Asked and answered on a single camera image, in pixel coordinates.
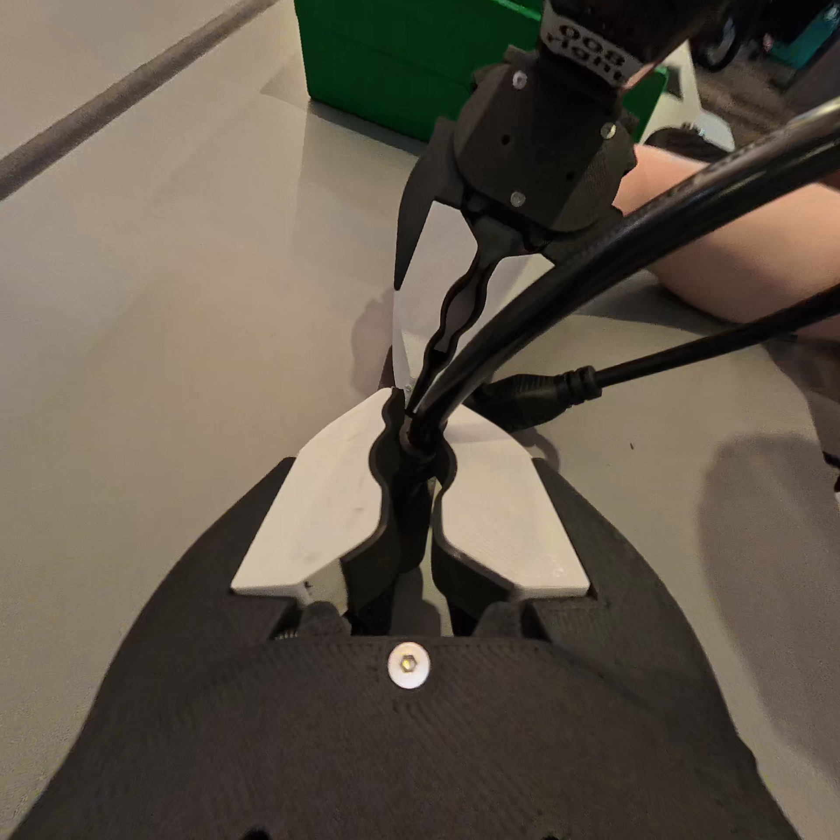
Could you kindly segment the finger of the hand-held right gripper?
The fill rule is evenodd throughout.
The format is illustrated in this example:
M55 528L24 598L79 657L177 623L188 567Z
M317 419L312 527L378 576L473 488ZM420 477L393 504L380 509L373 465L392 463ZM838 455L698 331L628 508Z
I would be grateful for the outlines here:
M432 202L402 278L395 280L393 374L405 397L422 397L466 348L449 348L455 281L471 267L485 280L501 259L525 255L518 232L486 217L471 223L456 207Z
M514 298L553 268L543 255L520 255L501 259L489 277L471 267L449 291L449 348L462 351L469 341Z

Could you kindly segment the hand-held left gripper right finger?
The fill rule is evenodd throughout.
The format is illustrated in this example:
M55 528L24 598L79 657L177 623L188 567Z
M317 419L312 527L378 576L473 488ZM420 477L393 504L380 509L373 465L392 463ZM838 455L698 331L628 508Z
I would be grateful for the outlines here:
M486 584L507 601L584 596L590 579L527 450L465 406L443 442L432 526L440 590L452 601L478 601Z

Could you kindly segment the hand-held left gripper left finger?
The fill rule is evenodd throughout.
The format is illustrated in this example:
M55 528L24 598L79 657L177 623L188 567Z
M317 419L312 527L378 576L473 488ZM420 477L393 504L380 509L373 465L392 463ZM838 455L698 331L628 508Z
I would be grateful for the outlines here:
M403 393L384 388L304 445L234 575L235 593L366 607L389 589L401 564L392 483L403 419Z

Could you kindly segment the person's right forearm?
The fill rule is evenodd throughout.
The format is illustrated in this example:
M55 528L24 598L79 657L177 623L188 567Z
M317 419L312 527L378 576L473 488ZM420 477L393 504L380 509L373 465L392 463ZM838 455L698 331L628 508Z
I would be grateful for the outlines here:
M649 265L684 303L720 320L768 316L839 282L839 192L814 183Z

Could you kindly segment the green plastic bin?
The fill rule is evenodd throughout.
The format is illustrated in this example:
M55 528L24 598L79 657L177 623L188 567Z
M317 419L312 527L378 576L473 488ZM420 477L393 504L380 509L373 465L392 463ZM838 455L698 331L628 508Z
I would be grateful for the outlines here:
M538 2L294 3L310 98L426 141L475 70L533 47Z

